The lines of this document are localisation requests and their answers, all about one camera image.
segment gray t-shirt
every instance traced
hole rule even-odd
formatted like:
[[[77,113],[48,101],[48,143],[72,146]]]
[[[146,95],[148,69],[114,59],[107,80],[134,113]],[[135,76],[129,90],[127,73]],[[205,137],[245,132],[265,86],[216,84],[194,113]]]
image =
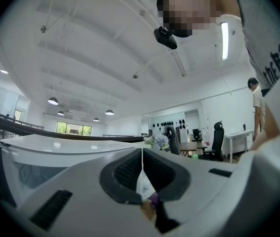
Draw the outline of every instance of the gray t-shirt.
[[[243,35],[265,103],[280,130],[280,13],[269,0],[238,0]]]
[[[269,0],[238,0],[249,59],[261,89],[280,78],[280,13]]]

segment black headband camera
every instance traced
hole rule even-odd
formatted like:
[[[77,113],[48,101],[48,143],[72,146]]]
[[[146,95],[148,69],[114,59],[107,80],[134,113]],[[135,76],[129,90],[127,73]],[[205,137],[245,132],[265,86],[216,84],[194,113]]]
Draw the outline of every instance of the black headband camera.
[[[172,23],[172,19],[169,17],[168,11],[164,11],[164,0],[157,0],[156,6],[158,8],[158,13],[163,17],[163,27],[154,30],[154,36],[156,40],[170,49],[177,49],[177,43],[172,35],[180,38],[186,38],[192,35],[187,30],[180,30],[179,23]]]

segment black vent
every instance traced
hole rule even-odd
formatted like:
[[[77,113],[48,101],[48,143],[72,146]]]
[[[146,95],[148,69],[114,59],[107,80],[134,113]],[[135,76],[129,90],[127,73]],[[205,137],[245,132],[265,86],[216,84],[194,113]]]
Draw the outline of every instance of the black vent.
[[[69,201],[72,193],[57,191],[31,218],[31,221],[44,230],[48,230]]]

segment flowers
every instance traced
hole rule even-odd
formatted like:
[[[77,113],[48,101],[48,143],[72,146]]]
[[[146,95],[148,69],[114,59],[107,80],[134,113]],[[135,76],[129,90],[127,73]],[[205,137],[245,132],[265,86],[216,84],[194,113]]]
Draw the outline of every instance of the flowers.
[[[144,143],[163,150],[169,145],[169,140],[165,135],[156,135],[144,139]]]
[[[148,137],[148,138],[144,138],[144,143],[147,145],[154,145],[154,136]]]

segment white desk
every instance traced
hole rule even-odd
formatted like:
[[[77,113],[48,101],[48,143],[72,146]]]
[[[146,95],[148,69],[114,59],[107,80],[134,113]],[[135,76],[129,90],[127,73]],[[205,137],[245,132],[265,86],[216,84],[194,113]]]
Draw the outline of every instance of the white desk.
[[[226,134],[225,137],[229,139],[230,142],[230,163],[232,163],[232,154],[233,154],[233,139],[236,138],[244,138],[244,144],[245,144],[245,152],[247,152],[247,137],[249,134],[253,135],[254,130],[246,130],[244,132],[235,132],[231,134]]]

